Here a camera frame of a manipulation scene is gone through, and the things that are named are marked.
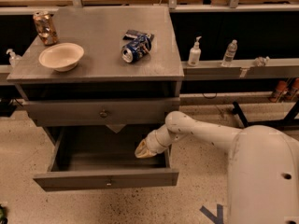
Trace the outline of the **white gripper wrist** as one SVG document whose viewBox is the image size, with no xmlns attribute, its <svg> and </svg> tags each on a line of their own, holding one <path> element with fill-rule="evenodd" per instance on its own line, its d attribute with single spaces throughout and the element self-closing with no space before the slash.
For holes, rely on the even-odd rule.
<svg viewBox="0 0 299 224">
<path fill-rule="evenodd" d="M 160 127 L 148 134 L 135 150 L 135 156 L 146 159 L 163 153 L 171 144 L 171 135 L 166 127 Z"/>
</svg>

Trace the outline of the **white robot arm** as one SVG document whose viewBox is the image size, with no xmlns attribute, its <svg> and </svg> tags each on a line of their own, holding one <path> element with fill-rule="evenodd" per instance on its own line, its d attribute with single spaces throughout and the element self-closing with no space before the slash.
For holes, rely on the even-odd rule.
<svg viewBox="0 0 299 224">
<path fill-rule="evenodd" d="M 228 224 L 299 224 L 299 142 L 263 125 L 238 129 L 174 111 L 135 150 L 153 157 L 191 135 L 228 154 Z"/>
</svg>

